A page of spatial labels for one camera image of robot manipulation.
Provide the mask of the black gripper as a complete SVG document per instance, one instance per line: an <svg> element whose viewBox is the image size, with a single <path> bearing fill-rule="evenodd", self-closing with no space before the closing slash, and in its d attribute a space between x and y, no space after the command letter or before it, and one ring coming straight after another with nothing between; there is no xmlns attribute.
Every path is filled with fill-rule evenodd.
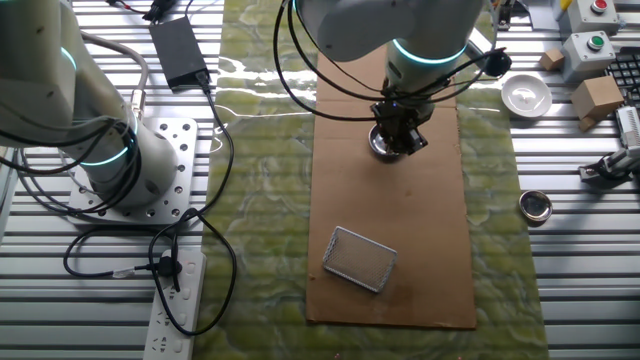
<svg viewBox="0 0 640 360"><path fill-rule="evenodd" d="M385 153L414 154L428 145L428 141L417 127L431 118L433 114L431 103L405 106L397 101L381 101L374 103L371 111L376 119L378 142ZM398 147L394 135L389 130L396 131L400 127L407 128L399 133Z"/></svg>

